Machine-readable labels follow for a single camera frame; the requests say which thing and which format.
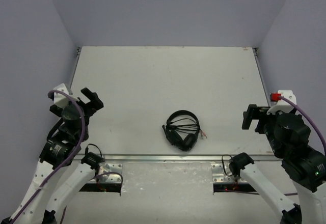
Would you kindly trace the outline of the black headset with microphone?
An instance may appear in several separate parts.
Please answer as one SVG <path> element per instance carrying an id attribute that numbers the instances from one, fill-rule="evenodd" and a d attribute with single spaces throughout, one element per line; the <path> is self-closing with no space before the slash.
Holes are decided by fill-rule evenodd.
<path id="1" fill-rule="evenodd" d="M 190 151 L 199 136 L 206 136 L 195 114 L 188 110 L 178 110 L 172 113 L 162 125 L 168 142 L 181 151 Z"/>

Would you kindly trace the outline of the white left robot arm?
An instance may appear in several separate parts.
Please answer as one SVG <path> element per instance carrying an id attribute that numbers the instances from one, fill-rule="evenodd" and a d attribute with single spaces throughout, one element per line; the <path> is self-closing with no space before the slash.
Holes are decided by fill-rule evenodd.
<path id="1" fill-rule="evenodd" d="M 80 152 L 81 144 L 89 138 L 90 117 L 104 107 L 97 93 L 88 88 L 81 89 L 81 93 L 89 102 L 73 96 L 64 84 L 48 93 L 53 101 L 49 110 L 59 120 L 48 134 L 22 202 L 2 223 L 42 223 L 44 218 L 55 215 L 54 210 L 47 209 L 48 203 L 59 180 Z"/>

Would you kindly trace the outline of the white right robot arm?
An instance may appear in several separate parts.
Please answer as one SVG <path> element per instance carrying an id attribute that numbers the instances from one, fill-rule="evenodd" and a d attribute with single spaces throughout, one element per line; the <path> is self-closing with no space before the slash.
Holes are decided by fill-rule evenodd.
<path id="1" fill-rule="evenodd" d="M 258 120 L 255 131 L 264 134 L 274 155 L 292 180 L 299 204 L 278 190 L 247 153 L 229 160 L 233 176 L 247 181 L 273 210 L 280 223 L 325 223 L 325 155 L 308 145 L 310 128 L 292 111 L 268 114 L 268 107 L 250 104 L 243 112 L 242 129 Z"/>

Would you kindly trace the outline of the left aluminium base plate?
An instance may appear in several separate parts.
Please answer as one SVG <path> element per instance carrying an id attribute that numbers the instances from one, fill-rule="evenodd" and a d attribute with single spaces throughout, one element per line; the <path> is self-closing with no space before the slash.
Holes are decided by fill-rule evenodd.
<path id="1" fill-rule="evenodd" d="M 122 184 L 122 164 L 114 162 L 102 162 L 99 164 L 95 177 L 89 183 Z"/>

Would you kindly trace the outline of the aluminium base plate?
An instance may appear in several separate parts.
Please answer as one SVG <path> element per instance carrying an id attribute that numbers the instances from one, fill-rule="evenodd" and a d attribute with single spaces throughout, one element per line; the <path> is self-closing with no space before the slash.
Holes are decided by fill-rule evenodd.
<path id="1" fill-rule="evenodd" d="M 102 162 L 99 164 L 95 177 L 89 183 L 122 184 L 122 164 L 114 162 Z"/>
<path id="2" fill-rule="evenodd" d="M 214 183 L 247 183 L 247 181 L 245 181 L 243 178 L 235 178 L 232 176 L 229 169 L 229 164 L 226 162 L 222 163 L 221 161 L 217 161 L 211 163 L 211 172 Z"/>

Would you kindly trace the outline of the aluminium table rail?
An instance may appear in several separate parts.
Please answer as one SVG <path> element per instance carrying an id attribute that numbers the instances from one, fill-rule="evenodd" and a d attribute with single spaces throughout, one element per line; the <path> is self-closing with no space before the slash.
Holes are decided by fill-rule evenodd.
<path id="1" fill-rule="evenodd" d="M 104 154 L 106 160 L 122 161 L 220 161 L 229 158 L 227 155 L 141 155 L 141 154 Z"/>

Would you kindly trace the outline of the right aluminium base plate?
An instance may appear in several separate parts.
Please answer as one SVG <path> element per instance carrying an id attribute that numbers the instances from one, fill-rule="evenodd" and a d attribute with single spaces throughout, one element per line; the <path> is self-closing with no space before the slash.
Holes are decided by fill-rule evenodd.
<path id="1" fill-rule="evenodd" d="M 221 161 L 217 161 L 211 163 L 211 172 L 214 183 L 247 183 L 247 181 L 245 181 L 243 178 L 235 178 L 232 176 L 229 169 L 229 164 L 226 162 L 222 163 Z"/>

